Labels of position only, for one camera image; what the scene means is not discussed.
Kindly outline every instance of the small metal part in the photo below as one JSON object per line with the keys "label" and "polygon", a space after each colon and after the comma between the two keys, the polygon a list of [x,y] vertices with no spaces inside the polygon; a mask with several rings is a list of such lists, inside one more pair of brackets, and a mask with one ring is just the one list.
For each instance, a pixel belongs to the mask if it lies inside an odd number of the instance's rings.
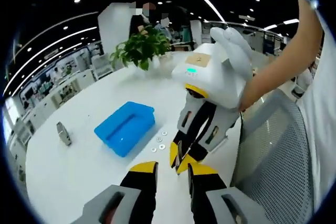
{"label": "small metal part", "polygon": [[56,124],[58,136],[62,142],[65,143],[65,145],[70,145],[72,142],[70,140],[69,133],[67,132],[66,128],[61,122],[58,122]]}

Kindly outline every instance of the green plant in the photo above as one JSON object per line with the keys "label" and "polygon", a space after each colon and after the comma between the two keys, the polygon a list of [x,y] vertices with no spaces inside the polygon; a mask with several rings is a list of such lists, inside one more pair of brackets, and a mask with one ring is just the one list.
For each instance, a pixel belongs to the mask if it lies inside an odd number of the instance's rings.
{"label": "green plant", "polygon": [[170,50],[169,40],[164,34],[150,25],[144,30],[146,32],[134,34],[129,40],[116,46],[116,51],[110,57],[113,68],[116,61],[121,60],[125,67],[129,62],[133,62],[137,67],[148,70],[148,60],[153,60],[154,56],[164,55]]}

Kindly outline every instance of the blue plastic container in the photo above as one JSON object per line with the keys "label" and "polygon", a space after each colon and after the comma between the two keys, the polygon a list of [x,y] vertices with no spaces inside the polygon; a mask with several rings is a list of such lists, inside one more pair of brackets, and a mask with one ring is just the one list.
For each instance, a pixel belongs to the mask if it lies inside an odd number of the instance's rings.
{"label": "blue plastic container", "polygon": [[114,152],[125,157],[155,124],[154,108],[127,102],[98,127],[95,134]]}

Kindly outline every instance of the green indicator light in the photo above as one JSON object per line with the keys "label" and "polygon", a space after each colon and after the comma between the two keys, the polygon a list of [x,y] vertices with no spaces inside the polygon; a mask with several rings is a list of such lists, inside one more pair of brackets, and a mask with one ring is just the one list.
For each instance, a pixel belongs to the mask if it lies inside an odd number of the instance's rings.
{"label": "green indicator light", "polygon": [[190,72],[190,73],[196,73],[197,72],[197,70],[194,69],[194,68],[188,68],[187,71]]}

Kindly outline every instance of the white wall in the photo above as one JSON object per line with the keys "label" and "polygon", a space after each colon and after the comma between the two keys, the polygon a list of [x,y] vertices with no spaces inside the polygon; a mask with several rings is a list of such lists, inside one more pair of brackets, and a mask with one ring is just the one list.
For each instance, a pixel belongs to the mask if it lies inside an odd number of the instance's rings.
{"label": "white wall", "polygon": [[[115,52],[117,44],[128,40],[132,13],[128,3],[111,3],[98,16],[99,34],[105,54]],[[121,62],[116,69],[122,68]]]}
{"label": "white wall", "polygon": [[190,20],[191,33],[197,46],[202,44],[202,23],[200,20]]}

